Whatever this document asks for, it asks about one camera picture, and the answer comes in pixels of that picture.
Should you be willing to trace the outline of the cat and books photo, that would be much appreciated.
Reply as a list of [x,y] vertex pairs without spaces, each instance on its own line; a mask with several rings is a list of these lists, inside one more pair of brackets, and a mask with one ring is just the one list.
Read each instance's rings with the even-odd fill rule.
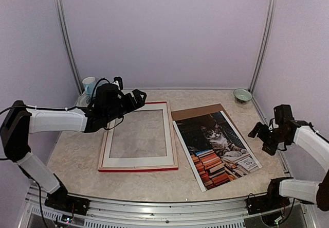
[[173,126],[202,192],[262,168],[224,111],[176,118]]

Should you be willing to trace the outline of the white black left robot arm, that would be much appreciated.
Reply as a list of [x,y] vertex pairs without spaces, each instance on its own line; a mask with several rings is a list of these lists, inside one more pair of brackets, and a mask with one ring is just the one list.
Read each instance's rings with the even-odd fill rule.
[[101,78],[95,84],[90,103],[86,107],[43,108],[28,106],[17,100],[4,109],[7,114],[1,125],[1,141],[6,158],[16,163],[22,172],[32,178],[51,196],[62,210],[72,205],[70,195],[61,181],[31,152],[29,135],[49,131],[94,133],[107,130],[108,124],[145,105],[147,94],[138,89],[123,93],[121,77],[113,82]]

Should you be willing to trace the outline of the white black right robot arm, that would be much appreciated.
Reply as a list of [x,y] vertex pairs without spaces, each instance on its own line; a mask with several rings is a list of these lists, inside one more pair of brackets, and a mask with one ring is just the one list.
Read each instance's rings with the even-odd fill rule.
[[[248,136],[258,137],[263,142],[262,150],[271,156],[275,155],[279,144],[284,145],[284,150],[295,144],[311,155],[324,171],[328,171],[328,140],[311,123],[296,120],[290,105],[281,104],[274,107],[273,111],[276,127],[258,122]],[[248,211],[265,212],[287,206],[290,198],[304,204],[315,204],[320,210],[328,211],[328,176],[321,182],[289,177],[272,179],[265,195],[252,197],[247,201]]]

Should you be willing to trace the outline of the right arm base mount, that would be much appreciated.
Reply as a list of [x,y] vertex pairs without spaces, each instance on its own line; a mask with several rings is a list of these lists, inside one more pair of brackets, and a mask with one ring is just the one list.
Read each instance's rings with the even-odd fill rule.
[[250,193],[246,200],[248,214],[253,215],[289,206],[289,198],[279,195],[280,183],[283,180],[288,179],[291,179],[291,177],[271,179],[267,187],[267,193],[265,195],[255,196],[254,194]]

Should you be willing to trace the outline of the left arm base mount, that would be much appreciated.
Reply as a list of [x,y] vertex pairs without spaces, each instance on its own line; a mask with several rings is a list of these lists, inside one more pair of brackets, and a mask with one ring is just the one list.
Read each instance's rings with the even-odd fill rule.
[[45,200],[45,206],[47,207],[82,216],[87,215],[89,204],[89,199],[69,195],[66,187],[60,180],[59,188],[54,193],[47,194]]

